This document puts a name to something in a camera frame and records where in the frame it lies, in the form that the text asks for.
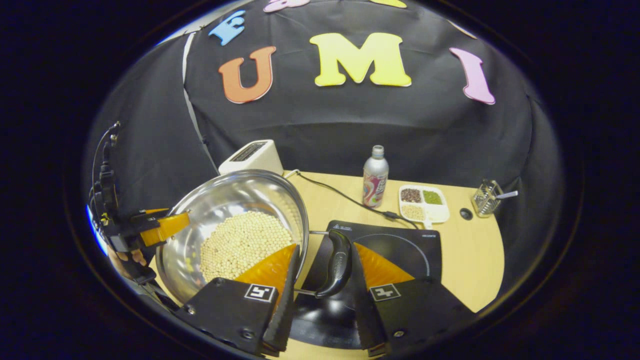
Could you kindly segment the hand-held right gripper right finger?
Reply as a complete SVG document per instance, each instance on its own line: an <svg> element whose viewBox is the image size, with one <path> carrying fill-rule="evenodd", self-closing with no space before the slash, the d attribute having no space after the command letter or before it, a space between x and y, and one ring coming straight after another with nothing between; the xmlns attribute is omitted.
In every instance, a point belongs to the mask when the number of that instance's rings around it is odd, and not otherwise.
<svg viewBox="0 0 640 360"><path fill-rule="evenodd" d="M370 356L438 344L475 320L475 312L431 276L410 275L363 244L352 250L356 326Z"/></svg>

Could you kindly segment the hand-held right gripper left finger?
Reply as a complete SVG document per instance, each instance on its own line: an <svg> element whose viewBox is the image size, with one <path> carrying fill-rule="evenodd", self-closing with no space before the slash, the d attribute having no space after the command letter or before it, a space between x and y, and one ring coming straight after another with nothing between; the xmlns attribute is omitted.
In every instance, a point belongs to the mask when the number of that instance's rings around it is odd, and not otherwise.
<svg viewBox="0 0 640 360"><path fill-rule="evenodd" d="M177 310L195 330L258 357L285 351L294 315L300 246L267 256L240 278L215 278Z"/></svg>

